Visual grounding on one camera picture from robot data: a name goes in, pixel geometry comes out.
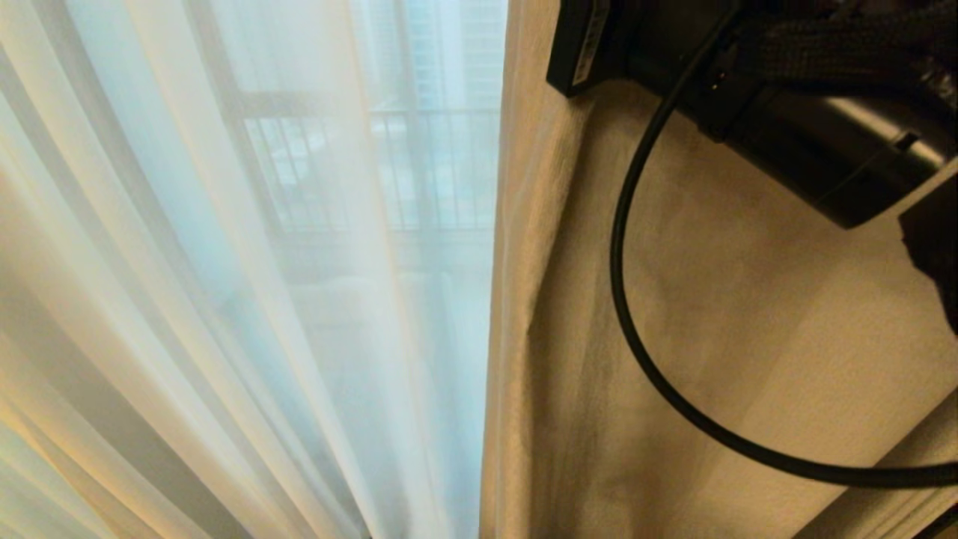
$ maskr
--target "metal railing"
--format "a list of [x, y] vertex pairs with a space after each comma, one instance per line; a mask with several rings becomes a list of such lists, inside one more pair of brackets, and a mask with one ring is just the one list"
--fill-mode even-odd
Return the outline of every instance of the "metal railing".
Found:
[[[349, 230], [350, 207], [344, 183], [334, 177], [325, 119], [296, 100], [264, 102], [275, 105], [250, 107], [243, 126], [274, 222], [284, 233]], [[498, 110], [377, 110], [369, 117], [391, 228], [492, 227]]]

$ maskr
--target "fabric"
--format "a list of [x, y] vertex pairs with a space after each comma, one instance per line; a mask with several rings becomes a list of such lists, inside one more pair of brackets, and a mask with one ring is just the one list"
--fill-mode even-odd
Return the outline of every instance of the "fabric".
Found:
[[[816, 534], [869, 529], [816, 519], [847, 489], [730, 453], [644, 379], [607, 260], [615, 200], [658, 100], [625, 82], [571, 101], [549, 87], [558, 8], [510, 5], [480, 535], [882, 536]], [[955, 338], [896, 221], [954, 170], [846, 231], [676, 115], [627, 234], [629, 302], [652, 356], [739, 434], [876, 464], [958, 385]], [[899, 464], [955, 459], [958, 425], [944, 421], [940, 453]], [[953, 488], [941, 495], [958, 500]]]
[[474, 536], [502, 0], [0, 0], [0, 535]]
[[[958, 394], [951, 395], [899, 443], [882, 466], [942, 462], [955, 458], [958, 445]], [[852, 489], [819, 513], [797, 539], [882, 537], [912, 539], [955, 506], [955, 488], [924, 490]]]

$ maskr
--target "sheer curtain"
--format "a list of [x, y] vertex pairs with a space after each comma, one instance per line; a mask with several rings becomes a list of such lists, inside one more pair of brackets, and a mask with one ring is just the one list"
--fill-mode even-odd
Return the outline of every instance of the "sheer curtain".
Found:
[[0, 0], [0, 534], [478, 528], [504, 0]]

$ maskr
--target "black cord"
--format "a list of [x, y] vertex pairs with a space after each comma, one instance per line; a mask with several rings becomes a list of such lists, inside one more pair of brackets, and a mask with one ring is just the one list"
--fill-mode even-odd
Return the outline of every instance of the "black cord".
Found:
[[927, 488], [958, 484], [958, 462], [916, 468], [852, 468], [792, 457], [747, 440], [713, 421], [679, 394], [655, 366], [649, 352], [642, 343], [642, 339], [639, 338], [632, 316], [629, 313], [626, 287], [623, 281], [623, 250], [628, 210], [632, 205], [635, 188], [639, 184], [639, 176], [642, 174], [646, 161], [649, 160], [652, 146], [675, 109], [679, 95], [696, 74], [702, 61], [712, 52], [724, 32], [735, 22], [737, 14], [738, 10], [732, 10], [726, 14], [693, 56], [689, 58], [672, 90], [664, 97], [662, 103], [652, 115], [649, 126], [642, 137], [642, 142], [639, 143], [639, 147], [636, 149], [628, 167], [622, 193], [619, 195], [619, 202], [615, 209], [615, 223], [612, 227], [612, 245], [609, 253], [612, 299], [615, 302], [615, 312], [619, 317], [619, 323], [622, 326], [626, 341], [628, 341], [628, 347], [631, 348], [632, 354], [635, 355], [635, 359], [646, 376], [649, 377], [652, 385], [669, 401], [669, 404], [675, 410], [715, 441], [744, 457], [803, 478], [848, 486]]

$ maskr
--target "black strap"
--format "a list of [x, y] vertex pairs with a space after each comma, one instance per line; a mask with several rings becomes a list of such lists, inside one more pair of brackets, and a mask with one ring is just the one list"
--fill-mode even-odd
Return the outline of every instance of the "black strap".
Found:
[[954, 100], [956, 0], [903, 12], [753, 20], [739, 30], [735, 70], [768, 82], [818, 86], [930, 84]]

